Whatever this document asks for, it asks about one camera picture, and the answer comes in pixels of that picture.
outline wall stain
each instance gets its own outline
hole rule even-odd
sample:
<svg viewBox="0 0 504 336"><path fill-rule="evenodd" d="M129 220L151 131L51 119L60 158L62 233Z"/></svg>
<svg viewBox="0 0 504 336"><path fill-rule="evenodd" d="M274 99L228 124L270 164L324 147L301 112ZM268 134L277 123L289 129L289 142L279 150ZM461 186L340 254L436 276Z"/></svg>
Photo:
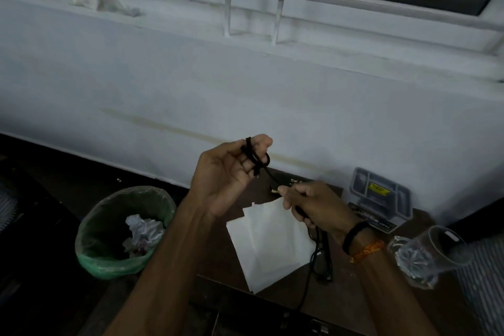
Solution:
<svg viewBox="0 0 504 336"><path fill-rule="evenodd" d="M212 145L220 145L223 142L229 142L229 140L225 140L225 139L217 138L217 137L212 137L212 136L208 136L206 134L200 134L197 132L192 132L192 131L186 130L186 129L177 128L174 126L163 124L161 122L149 120L148 118L145 118L145 117L121 113L115 109L100 108L100 110L108 116L114 117L118 120L132 123L137 126L141 126L142 128L156 129L156 130L160 130L163 132L180 134L182 136L195 138L200 141L209 142ZM286 157L285 155L280 155L280 154L275 154L275 153L268 153L268 154L270 155L270 158L272 160L279 161L284 164L298 166L298 167L302 167L304 169L311 169L311 170L318 170L319 169L319 167L317 167L316 165L310 164L308 162L300 161L296 158Z"/></svg>

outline black bracelet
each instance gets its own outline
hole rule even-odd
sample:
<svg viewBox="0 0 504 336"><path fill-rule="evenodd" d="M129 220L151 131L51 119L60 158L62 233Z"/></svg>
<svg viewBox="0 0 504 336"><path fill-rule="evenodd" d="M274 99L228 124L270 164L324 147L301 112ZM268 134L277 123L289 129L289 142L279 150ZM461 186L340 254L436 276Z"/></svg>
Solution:
<svg viewBox="0 0 504 336"><path fill-rule="evenodd" d="M348 255L350 255L350 245L352 244L353 238L362 230L365 228L370 228L371 226L369 225L368 222L360 222L356 224L352 230L348 232L348 234L345 237L345 240L343 241L343 251L345 251Z"/></svg>

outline person's left hand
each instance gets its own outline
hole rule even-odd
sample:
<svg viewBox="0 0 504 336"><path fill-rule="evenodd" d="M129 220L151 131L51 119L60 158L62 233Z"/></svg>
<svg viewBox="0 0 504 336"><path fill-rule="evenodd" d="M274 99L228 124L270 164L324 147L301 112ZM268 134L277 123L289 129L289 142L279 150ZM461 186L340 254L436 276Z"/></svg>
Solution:
<svg viewBox="0 0 504 336"><path fill-rule="evenodd" d="M258 134L251 142L254 151L266 162L266 152L273 140ZM188 197L214 217L223 215L254 178L254 164L241 151L242 145L244 139L226 142L199 157Z"/></svg>

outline black string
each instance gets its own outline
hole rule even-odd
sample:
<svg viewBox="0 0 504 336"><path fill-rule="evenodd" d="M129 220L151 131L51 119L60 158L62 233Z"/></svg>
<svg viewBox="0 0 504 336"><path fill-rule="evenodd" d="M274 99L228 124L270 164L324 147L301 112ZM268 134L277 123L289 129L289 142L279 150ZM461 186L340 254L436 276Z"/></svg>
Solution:
<svg viewBox="0 0 504 336"><path fill-rule="evenodd" d="M267 161L263 162L259 158L257 153L254 151L254 147L252 146L251 140L252 139L250 137L248 137L245 140L246 144L241 147L241 150L242 150L243 154L245 154L247 156L247 158L249 160L251 160L252 163L254 164L254 176L258 176L261 169L264 169L272 180L274 180L278 185L281 185L281 182L278 179L276 179L268 170L268 165L270 164L270 161L271 161L270 156L268 155L268 153L266 153ZM317 239L315 240L312 238L312 236L310 235L310 232L308 230L309 237L312 238L312 240L315 240L315 251L312 253L312 256L310 257L310 268L309 268L309 272L308 272L308 277L306 278L306 283L305 283L305 287L304 287L305 290L303 292L303 296L301 298L301 301L299 302L299 305L296 307L296 311L300 311L301 308L303 307L304 301L306 299L306 295L308 294L308 287L310 285L310 277L312 276L312 274L316 275L317 281L320 283L332 282L332 280L333 280L333 264L331 262L331 254L329 253L329 244L328 244L328 240L327 240L327 233L323 232L318 227L316 227L316 232L317 232ZM317 260L317 255L318 255L319 251L321 250L319 247L321 233L323 234L322 235L323 250L326 255L326 257L325 257L325 259L326 259L325 272L326 273L325 274L319 274L319 273L315 272L315 269L314 269L315 268L315 261Z"/></svg>

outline stack of paper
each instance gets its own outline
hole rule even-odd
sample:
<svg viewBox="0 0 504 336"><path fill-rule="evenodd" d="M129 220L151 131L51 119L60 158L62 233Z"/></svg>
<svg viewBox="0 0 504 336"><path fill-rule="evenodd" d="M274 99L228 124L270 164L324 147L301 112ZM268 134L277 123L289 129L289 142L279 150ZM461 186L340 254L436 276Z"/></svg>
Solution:
<svg viewBox="0 0 504 336"><path fill-rule="evenodd" d="M249 290L257 293L310 262L315 242L282 206L283 198L243 209L226 226Z"/></svg>

